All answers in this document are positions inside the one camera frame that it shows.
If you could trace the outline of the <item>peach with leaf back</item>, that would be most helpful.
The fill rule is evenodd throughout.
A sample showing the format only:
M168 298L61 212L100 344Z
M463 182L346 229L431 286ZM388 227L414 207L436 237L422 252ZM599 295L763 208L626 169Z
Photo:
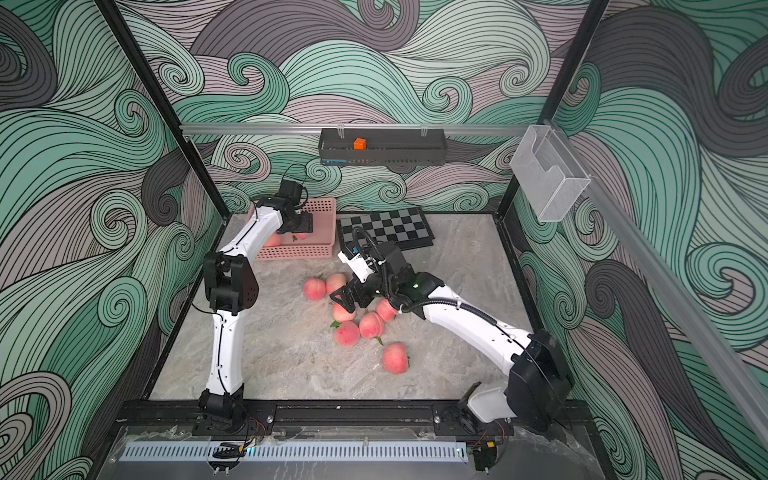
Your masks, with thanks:
M303 293L310 301L320 301L327 293L326 283L319 278L310 278L303 285Z

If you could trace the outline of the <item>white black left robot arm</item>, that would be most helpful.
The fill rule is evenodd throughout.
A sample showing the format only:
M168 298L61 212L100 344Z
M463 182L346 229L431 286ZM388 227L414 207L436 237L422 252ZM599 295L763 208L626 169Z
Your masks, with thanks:
M276 194L258 199L246 223L225 246L205 256L204 292L213 321L213 345L199 407L217 429L236 432L247 423L243 317L259 295L252 263L273 235L313 230L312 214L304 210L307 200L302 184L283 180Z

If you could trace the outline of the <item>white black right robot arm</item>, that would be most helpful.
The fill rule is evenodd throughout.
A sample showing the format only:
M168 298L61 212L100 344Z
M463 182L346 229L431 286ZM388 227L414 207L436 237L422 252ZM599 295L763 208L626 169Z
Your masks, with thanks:
M537 431L555 423L575 380L554 336L513 327L466 302L435 275L415 271L392 242L344 247L338 258L353 279L331 293L337 305L350 312L379 296L401 314L450 331L506 375L504 383L478 383L464 395L459 409L470 421L515 418Z

